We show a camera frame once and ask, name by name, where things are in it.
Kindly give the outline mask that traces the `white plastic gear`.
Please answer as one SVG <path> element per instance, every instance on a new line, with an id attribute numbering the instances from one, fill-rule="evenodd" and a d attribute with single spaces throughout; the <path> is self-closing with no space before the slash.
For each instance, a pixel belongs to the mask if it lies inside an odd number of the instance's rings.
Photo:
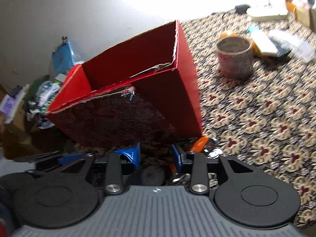
<path id="1" fill-rule="evenodd" d="M 161 186 L 165 181 L 165 172 L 157 166 L 149 166 L 141 173 L 141 183 L 144 186 Z"/>

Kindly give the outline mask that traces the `red brocade cardboard box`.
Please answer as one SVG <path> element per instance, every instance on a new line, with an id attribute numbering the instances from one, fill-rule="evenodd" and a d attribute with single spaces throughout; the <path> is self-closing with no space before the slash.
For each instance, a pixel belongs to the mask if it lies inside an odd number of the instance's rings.
<path id="1" fill-rule="evenodd" d="M 76 65 L 47 118 L 86 147 L 202 134 L 196 67 L 178 21 Z"/>

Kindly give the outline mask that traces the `pile of clothes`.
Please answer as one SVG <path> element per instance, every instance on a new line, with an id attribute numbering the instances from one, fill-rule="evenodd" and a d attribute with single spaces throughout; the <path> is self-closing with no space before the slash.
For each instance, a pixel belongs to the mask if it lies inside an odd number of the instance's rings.
<path id="1" fill-rule="evenodd" d="M 30 128 L 52 128 L 55 125 L 47 119 L 47 109 L 61 89 L 60 82 L 52 82 L 49 75 L 45 75 L 33 81 L 31 85 L 16 86 L 1 100 L 1 126 L 12 123 L 18 115 L 18 106 L 25 124 Z"/>

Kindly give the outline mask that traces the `floral patterned tablecloth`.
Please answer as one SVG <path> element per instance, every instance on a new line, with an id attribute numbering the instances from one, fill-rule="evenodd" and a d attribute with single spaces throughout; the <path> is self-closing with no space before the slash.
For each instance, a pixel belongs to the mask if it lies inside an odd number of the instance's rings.
<path id="1" fill-rule="evenodd" d="M 202 129 L 225 153 L 291 184 L 300 195 L 295 224 L 315 223 L 315 61 L 257 58 L 246 82 L 219 71 L 215 44 L 225 30 L 248 36 L 234 12 L 182 23 L 196 64 Z"/>

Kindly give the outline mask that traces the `blue plastic bag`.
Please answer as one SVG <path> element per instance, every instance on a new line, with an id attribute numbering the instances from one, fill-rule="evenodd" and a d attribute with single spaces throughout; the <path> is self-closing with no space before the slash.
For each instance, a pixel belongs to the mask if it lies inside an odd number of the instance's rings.
<path id="1" fill-rule="evenodd" d="M 51 55 L 55 75 L 67 74 L 77 63 L 86 60 L 76 41 L 62 36 L 62 42 Z"/>

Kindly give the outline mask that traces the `orange wooden ball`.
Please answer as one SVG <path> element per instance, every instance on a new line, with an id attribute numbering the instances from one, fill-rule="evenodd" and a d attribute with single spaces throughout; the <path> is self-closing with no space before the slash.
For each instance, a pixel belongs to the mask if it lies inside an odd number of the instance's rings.
<path id="1" fill-rule="evenodd" d="M 234 31 L 226 30 L 220 34 L 220 39 L 224 39 L 224 38 L 231 37 L 231 36 L 238 36 L 238 34 Z"/>

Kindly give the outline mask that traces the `white blue tube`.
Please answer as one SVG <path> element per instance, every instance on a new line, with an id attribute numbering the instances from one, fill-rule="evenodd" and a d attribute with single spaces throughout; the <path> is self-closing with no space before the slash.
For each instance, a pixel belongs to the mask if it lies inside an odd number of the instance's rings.
<path id="1" fill-rule="evenodd" d="M 271 57 L 278 55 L 277 47 L 259 27 L 256 25 L 250 26 L 248 32 L 261 55 Z"/>

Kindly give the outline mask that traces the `black card wallet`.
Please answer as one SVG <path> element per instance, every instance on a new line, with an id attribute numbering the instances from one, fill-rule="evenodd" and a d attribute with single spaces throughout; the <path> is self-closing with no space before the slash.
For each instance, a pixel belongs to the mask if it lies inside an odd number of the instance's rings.
<path id="1" fill-rule="evenodd" d="M 277 55 L 275 56 L 269 56 L 269 58 L 271 59 L 275 59 L 275 60 L 282 60 L 284 58 L 286 58 L 290 53 L 291 50 L 287 47 L 283 48 L 278 42 L 271 40 L 272 43 L 274 44 L 274 46 L 276 47 L 276 49 L 278 50 Z"/>

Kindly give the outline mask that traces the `clear plastic bag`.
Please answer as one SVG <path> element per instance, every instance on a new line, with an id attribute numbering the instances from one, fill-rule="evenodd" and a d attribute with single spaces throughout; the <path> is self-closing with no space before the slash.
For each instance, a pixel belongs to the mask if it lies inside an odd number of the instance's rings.
<path id="1" fill-rule="evenodd" d="M 290 49 L 293 55 L 308 63 L 315 58 L 315 50 L 307 41 L 280 29 L 269 31 L 268 37 L 276 41 L 282 48 Z"/>

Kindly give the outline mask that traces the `black power adapter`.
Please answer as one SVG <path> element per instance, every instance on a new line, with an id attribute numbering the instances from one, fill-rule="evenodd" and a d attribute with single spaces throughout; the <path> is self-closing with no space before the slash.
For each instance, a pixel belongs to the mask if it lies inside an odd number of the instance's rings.
<path id="1" fill-rule="evenodd" d="M 235 12 L 237 14 L 246 14 L 247 10 L 250 8 L 248 4 L 236 5 Z"/>

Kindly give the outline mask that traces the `white book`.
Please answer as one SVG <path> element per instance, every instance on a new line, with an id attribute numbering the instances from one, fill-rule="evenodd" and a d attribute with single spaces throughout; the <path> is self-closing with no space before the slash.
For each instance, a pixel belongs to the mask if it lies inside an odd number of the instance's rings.
<path id="1" fill-rule="evenodd" d="M 246 10 L 246 14 L 254 22 L 270 22 L 274 20 L 286 20 L 288 11 L 286 8 L 275 7 L 251 7 Z"/>

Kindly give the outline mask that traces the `orange handled metal tool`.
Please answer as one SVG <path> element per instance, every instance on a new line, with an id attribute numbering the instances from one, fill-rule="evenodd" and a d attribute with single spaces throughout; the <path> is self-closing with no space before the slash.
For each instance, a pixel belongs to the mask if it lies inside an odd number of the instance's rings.
<path id="1" fill-rule="evenodd" d="M 170 165 L 170 169 L 173 173 L 170 179 L 171 185 L 188 185 L 191 179 L 192 165 L 194 160 L 194 155 L 196 153 L 201 153 L 210 159 L 211 162 L 217 162 L 217 159 L 222 150 L 217 147 L 217 139 L 210 138 L 207 136 L 202 136 L 198 139 L 188 151 L 183 151 L 182 155 L 182 170 L 177 173 L 175 165 Z"/>

